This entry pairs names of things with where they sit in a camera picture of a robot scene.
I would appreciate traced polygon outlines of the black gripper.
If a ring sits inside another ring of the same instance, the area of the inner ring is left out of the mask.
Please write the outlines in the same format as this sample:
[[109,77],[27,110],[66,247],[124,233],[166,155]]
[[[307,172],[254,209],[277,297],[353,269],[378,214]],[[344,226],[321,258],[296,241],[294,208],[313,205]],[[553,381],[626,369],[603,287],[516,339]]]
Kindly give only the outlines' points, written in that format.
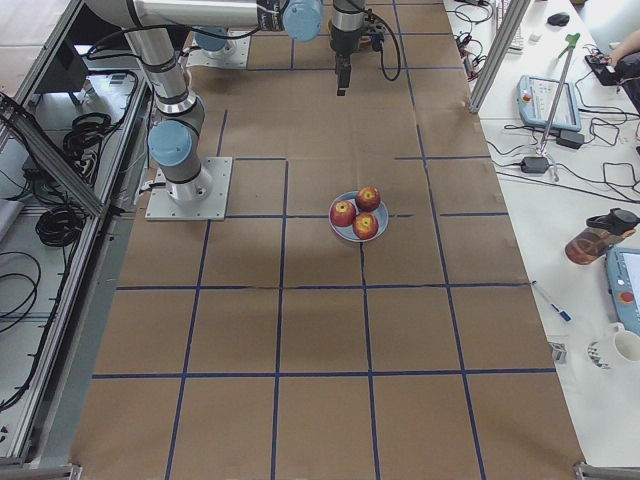
[[351,60],[349,56],[359,46],[361,36],[361,13],[334,9],[331,18],[330,46],[335,54],[335,75],[337,96],[345,96],[350,86]]

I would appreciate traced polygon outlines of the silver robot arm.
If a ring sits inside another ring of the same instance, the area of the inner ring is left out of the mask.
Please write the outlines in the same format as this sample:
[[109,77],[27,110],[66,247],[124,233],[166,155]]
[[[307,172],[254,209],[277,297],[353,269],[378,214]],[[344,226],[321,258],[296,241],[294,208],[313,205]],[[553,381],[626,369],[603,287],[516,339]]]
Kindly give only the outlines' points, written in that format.
[[155,89],[162,121],[148,148],[177,204],[208,196],[211,174],[196,153],[204,105],[188,86],[168,30],[181,27],[229,42],[231,28],[285,32],[298,42],[314,39],[324,20],[320,1],[91,1],[90,10],[121,29],[146,79]]
[[194,40],[201,49],[211,54],[228,52],[234,48],[229,31],[224,27],[201,26],[194,32]]

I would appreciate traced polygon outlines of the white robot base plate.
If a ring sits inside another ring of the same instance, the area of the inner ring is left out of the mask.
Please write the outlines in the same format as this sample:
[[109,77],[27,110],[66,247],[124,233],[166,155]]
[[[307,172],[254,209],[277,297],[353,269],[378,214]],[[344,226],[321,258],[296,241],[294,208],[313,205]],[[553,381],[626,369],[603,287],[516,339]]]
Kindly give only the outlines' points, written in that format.
[[199,175],[176,184],[158,170],[154,178],[160,186],[151,189],[145,218],[150,221],[223,221],[226,217],[232,177],[231,157],[206,157]]

